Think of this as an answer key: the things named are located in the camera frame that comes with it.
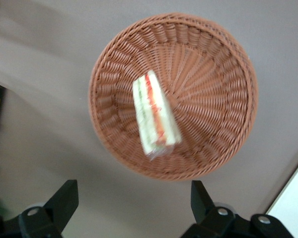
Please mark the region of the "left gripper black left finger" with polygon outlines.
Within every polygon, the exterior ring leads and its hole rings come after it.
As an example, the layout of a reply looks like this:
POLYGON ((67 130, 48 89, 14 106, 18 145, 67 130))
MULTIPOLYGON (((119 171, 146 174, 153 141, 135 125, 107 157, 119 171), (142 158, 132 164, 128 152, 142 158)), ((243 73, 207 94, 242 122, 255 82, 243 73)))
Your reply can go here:
POLYGON ((31 207, 18 216, 21 236, 61 238, 78 204, 77 180, 68 180, 43 206, 31 207))

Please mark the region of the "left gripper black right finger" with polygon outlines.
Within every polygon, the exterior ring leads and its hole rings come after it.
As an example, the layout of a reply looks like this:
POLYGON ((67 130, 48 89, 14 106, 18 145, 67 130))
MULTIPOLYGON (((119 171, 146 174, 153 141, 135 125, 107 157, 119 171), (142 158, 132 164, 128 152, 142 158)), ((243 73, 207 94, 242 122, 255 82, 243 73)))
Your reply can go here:
POLYGON ((235 215, 228 208, 216 206, 203 183, 191 182, 191 210, 196 223, 187 231, 187 238, 236 238, 235 215))

